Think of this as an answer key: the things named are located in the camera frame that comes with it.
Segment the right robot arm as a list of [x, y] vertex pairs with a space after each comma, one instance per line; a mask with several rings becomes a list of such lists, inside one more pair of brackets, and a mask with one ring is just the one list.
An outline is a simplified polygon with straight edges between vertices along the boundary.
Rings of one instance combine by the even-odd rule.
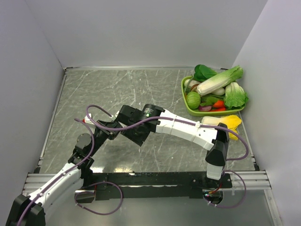
[[222, 182], [230, 139], [225, 124], [209, 128], [152, 104], [146, 104], [142, 110], [123, 105], [115, 117], [119, 123], [130, 127], [121, 134], [139, 146], [153, 132], [182, 138], [206, 149], [206, 184], [214, 188]]

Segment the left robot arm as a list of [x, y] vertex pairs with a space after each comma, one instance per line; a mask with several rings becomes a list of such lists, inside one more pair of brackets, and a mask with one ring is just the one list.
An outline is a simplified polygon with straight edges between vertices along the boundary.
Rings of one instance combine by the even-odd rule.
[[92, 186], [92, 156], [107, 139], [114, 139], [123, 127], [119, 122], [111, 121], [104, 125], [97, 124], [92, 131], [88, 123], [79, 119], [76, 121], [89, 132], [78, 137], [68, 162], [46, 184], [27, 196], [21, 194], [15, 198], [7, 226], [44, 226], [50, 210], [59, 206], [67, 195]]

